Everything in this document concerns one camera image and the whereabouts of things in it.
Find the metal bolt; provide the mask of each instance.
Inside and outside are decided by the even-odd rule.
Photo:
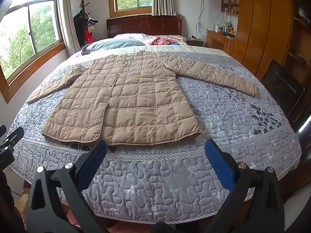
[[[247,165],[246,165],[245,163],[243,163],[243,162],[240,162],[240,163],[238,164],[238,167],[239,167],[240,169],[245,169],[245,168],[247,167]]]
[[[39,167],[37,168],[37,172],[43,172],[43,170],[44,170],[44,167],[43,167],[43,166],[39,166]]]
[[[269,173],[274,173],[274,169],[273,169],[271,166],[269,166],[269,167],[268,167],[268,172],[269,172]]]
[[[71,169],[73,167],[73,163],[72,162],[68,162],[65,164],[65,168],[66,169]]]

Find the gray bedspread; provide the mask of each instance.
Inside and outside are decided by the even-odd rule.
[[[170,53],[249,79],[256,83],[258,94],[252,97],[224,86],[179,77],[202,135],[157,146],[110,148],[90,187],[82,192],[99,216],[139,223],[182,223],[214,215],[229,192],[221,186],[204,154],[204,143],[211,138],[237,162],[259,170],[272,166],[279,177],[300,158],[298,139],[281,108],[239,62],[219,55]],[[62,76],[69,68],[53,72],[42,84]],[[25,103],[11,126],[11,131],[18,126],[25,130],[24,138],[15,146],[16,160],[11,167],[29,182],[38,166],[60,168],[77,160],[85,152],[81,149],[88,147],[50,141],[41,135],[43,123],[65,91],[30,105]],[[62,190],[59,195],[66,203]]]

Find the black chair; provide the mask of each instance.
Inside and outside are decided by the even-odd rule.
[[[274,59],[271,60],[261,83],[279,104],[286,117],[296,106],[304,91],[304,87]]]

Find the wooden coat rack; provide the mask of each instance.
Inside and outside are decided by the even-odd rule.
[[[85,6],[87,6],[89,4],[89,2],[87,4],[84,4],[84,0],[81,0],[80,3],[80,7],[82,9],[82,18],[83,18],[83,26],[85,27],[86,25],[86,13],[85,13]]]

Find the blue gripper pad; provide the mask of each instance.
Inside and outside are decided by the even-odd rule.
[[[103,162],[107,153],[106,143],[100,141],[92,152],[85,153],[78,160],[83,160],[81,157],[86,157],[80,171],[77,172],[77,189],[82,191],[87,189],[93,180],[97,170]]]
[[[207,140],[205,143],[205,155],[212,165],[215,173],[218,176],[222,186],[228,189],[230,192],[233,191],[235,187],[235,173],[231,166],[227,163],[222,152],[217,144],[212,140]]]

